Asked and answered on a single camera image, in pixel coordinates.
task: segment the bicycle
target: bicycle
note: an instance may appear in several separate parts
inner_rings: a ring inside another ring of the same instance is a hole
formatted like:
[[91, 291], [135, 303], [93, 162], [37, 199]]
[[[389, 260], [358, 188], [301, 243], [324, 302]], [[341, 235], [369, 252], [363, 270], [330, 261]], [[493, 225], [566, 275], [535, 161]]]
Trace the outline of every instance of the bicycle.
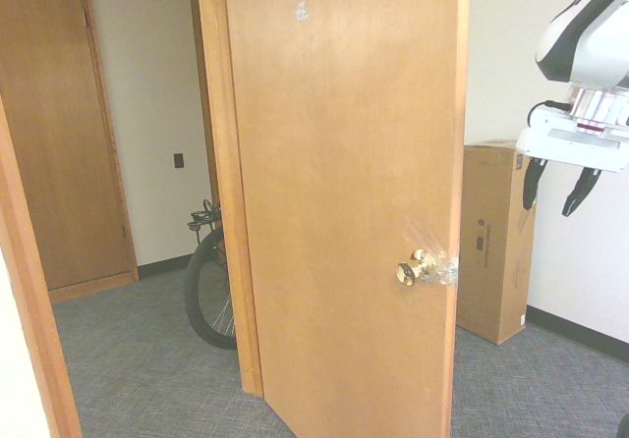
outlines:
[[[186, 314], [197, 335], [214, 347], [236, 349], [234, 310], [229, 289], [227, 257], [222, 248], [224, 239], [220, 203], [205, 199], [203, 209], [192, 212], [188, 228], [197, 234], [197, 249], [184, 275]], [[209, 234], [200, 240], [200, 229]]]

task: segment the black baseboard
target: black baseboard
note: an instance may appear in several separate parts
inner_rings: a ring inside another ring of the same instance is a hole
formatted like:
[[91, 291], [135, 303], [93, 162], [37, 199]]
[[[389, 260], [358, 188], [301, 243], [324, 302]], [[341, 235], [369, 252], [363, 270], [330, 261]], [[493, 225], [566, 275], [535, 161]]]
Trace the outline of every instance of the black baseboard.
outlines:
[[629, 344], [538, 308], [527, 308], [527, 321], [592, 350], [629, 363]]
[[184, 254], [176, 258], [164, 259], [163, 261], [157, 261], [155, 263], [143, 264], [138, 266], [138, 276], [143, 279], [153, 274], [167, 273], [176, 269], [182, 269], [188, 266], [192, 258], [192, 254]]

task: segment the clear tape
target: clear tape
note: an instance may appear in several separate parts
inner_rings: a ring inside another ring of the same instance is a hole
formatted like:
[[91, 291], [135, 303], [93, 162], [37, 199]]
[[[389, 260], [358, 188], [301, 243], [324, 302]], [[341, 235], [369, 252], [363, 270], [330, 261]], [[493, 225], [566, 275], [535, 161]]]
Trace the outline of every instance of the clear tape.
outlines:
[[424, 283], [439, 283], [446, 286], [458, 285], [459, 258], [458, 256], [453, 258], [449, 256], [447, 250], [436, 239], [434, 231], [430, 226], [421, 233], [417, 226], [407, 217], [404, 240], [431, 254], [436, 262], [436, 273], [426, 279]]

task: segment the bicycle tire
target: bicycle tire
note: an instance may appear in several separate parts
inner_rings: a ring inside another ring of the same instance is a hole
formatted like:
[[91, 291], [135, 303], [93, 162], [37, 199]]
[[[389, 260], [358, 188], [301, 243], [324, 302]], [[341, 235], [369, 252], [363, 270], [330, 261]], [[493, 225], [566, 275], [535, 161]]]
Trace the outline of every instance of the bicycle tire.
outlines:
[[211, 260], [212, 251], [223, 240], [223, 228], [207, 235], [197, 246], [184, 275], [184, 301], [191, 326], [205, 342], [222, 350], [236, 350], [236, 338], [223, 335], [207, 323], [199, 302], [199, 282], [203, 266]]

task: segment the bicycle wheel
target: bicycle wheel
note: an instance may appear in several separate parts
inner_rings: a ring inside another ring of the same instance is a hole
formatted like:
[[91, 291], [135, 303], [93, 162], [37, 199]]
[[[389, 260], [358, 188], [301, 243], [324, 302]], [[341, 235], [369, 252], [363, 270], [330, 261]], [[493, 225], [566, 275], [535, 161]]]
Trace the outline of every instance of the bicycle wheel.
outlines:
[[184, 277], [184, 301], [188, 320], [203, 340], [223, 350], [235, 350], [227, 261], [219, 248], [223, 237], [219, 227], [197, 246]]

